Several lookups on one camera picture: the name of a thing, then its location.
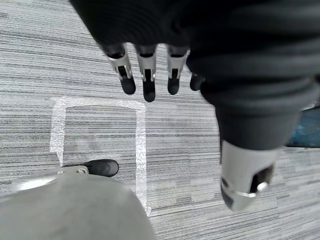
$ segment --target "robotic hand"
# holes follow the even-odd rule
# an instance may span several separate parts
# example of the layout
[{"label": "robotic hand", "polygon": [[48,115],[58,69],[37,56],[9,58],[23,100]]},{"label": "robotic hand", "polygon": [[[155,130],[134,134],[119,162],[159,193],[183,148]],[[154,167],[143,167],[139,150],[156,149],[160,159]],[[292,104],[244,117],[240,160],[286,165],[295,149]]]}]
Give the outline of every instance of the robotic hand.
[{"label": "robotic hand", "polygon": [[135,45],[148,102],[156,96],[157,44],[167,44],[172,95],[187,58],[191,88],[215,106],[225,203],[241,210],[266,189],[300,110],[319,96],[312,77],[320,73],[319,0],[70,2],[127,94],[136,86],[124,43]]}]

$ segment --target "metal gripper part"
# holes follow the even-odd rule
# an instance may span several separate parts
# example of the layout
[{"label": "metal gripper part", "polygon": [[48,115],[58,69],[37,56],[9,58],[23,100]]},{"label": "metal gripper part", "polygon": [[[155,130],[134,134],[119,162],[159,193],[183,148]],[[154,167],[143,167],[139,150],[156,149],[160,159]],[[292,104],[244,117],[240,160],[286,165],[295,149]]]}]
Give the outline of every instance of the metal gripper part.
[{"label": "metal gripper part", "polygon": [[156,97],[156,49],[157,45],[135,45],[143,84],[143,97],[147,102],[152,102]]},{"label": "metal gripper part", "polygon": [[128,95],[134,94],[136,91],[136,85],[131,71],[131,64],[126,44],[115,44],[101,47],[106,53],[112,68],[116,73],[118,73],[123,91]]},{"label": "metal gripper part", "polygon": [[167,45],[168,91],[175,95],[179,90],[180,76],[184,68],[188,47]]},{"label": "metal gripper part", "polygon": [[268,188],[280,149],[251,150],[225,140],[221,144],[222,197],[231,210],[243,210]]},{"label": "metal gripper part", "polygon": [[[100,47],[107,55],[112,68],[118,74],[123,91],[131,95],[136,91],[128,50],[125,43],[103,45]],[[157,45],[135,45],[137,60],[142,77],[143,97],[147,102],[152,102],[156,97],[156,49]],[[167,89],[175,95],[179,90],[180,76],[187,59],[187,46],[167,45]],[[192,74],[190,87],[192,90],[200,90],[205,79],[195,73]]]}]

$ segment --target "striped carpet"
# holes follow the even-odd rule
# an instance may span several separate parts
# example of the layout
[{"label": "striped carpet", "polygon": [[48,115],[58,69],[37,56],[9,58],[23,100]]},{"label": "striped carpet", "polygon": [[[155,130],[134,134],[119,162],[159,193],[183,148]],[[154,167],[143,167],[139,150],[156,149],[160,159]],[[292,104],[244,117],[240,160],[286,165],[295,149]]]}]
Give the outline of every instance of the striped carpet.
[{"label": "striped carpet", "polygon": [[[145,104],[146,200],[159,240],[320,239],[320,150],[287,148],[271,187],[243,212],[220,194],[214,108],[189,88],[167,90],[166,51],[157,50],[156,99],[146,103],[137,59],[129,56],[136,93],[125,95],[117,75],[66,0],[0,1],[0,194],[12,179],[59,166],[50,152],[52,98]],[[63,163],[112,158],[116,179],[136,191],[134,109],[112,105],[65,112]]]}]

